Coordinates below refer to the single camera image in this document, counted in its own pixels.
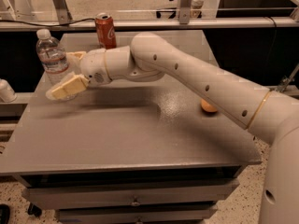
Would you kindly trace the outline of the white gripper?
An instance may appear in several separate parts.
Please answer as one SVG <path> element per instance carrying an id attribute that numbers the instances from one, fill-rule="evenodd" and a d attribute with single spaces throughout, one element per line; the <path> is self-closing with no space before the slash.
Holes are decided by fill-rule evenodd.
<path id="1" fill-rule="evenodd" d="M 67 52 L 66 58 L 70 63 L 80 61 L 79 67 L 83 75 L 75 73 L 66 75 L 46 92 L 48 99 L 62 100 L 86 91 L 89 80 L 94 86 L 106 85 L 112 81 L 107 71 L 105 49 L 94 49 L 87 53 L 86 51 Z"/>

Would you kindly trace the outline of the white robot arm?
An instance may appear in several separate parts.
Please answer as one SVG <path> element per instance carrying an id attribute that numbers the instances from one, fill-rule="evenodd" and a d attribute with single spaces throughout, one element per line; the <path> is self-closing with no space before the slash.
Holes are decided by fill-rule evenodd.
<path id="1" fill-rule="evenodd" d="M 85 91 L 93 83 L 155 81 L 168 74 L 199 95 L 204 109 L 221 112 L 269 144 L 259 224 L 298 224 L 297 99 L 206 63 L 149 32 L 135 35 L 126 47 L 85 53 L 79 69 L 78 75 L 66 75 L 46 96 L 60 100 Z"/>

